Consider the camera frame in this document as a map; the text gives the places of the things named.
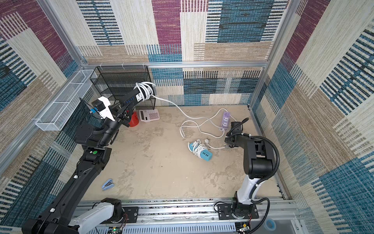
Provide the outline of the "purple power strip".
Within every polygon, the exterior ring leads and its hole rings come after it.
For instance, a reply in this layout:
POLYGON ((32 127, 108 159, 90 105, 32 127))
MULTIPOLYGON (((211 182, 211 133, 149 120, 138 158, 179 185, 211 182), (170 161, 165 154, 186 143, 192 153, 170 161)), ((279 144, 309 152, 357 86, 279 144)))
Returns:
POLYGON ((221 127, 227 129, 229 126, 230 112, 225 111, 222 118, 221 127))

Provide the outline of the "black power strip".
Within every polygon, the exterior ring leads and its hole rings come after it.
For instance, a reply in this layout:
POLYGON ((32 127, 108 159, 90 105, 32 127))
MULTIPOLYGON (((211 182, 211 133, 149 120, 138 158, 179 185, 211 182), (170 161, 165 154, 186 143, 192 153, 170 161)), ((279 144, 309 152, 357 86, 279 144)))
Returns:
POLYGON ((135 88, 126 95, 131 96, 131 100, 136 100, 137 104, 148 100, 153 94, 152 88, 135 88))

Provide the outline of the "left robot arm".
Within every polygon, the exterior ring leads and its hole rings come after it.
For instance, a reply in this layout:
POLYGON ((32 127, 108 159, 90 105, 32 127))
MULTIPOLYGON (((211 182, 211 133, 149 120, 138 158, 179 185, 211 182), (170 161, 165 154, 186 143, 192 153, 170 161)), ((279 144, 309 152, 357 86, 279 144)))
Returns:
POLYGON ((114 142, 121 126, 129 127, 135 106, 135 95, 127 94, 117 104, 109 106, 109 117, 100 127, 85 123, 76 130, 75 142, 84 152, 76 169, 52 203, 36 218, 28 219, 21 228, 24 234, 85 234, 104 221, 124 226, 128 214, 118 199, 106 198, 82 217, 72 220, 74 211, 94 179, 109 162, 114 142))

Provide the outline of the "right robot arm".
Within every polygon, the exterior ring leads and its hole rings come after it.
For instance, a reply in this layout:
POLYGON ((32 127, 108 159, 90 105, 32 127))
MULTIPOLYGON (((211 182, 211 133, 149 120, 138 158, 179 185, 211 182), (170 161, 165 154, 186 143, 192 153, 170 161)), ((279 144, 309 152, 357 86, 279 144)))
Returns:
POLYGON ((261 185, 274 176, 279 165, 270 140, 243 132, 243 124, 248 120, 249 118, 245 118, 241 122, 232 122, 231 129, 225 137, 225 143, 229 148, 243 149, 245 177, 231 204, 231 215, 236 219, 253 214, 254 201, 261 185))

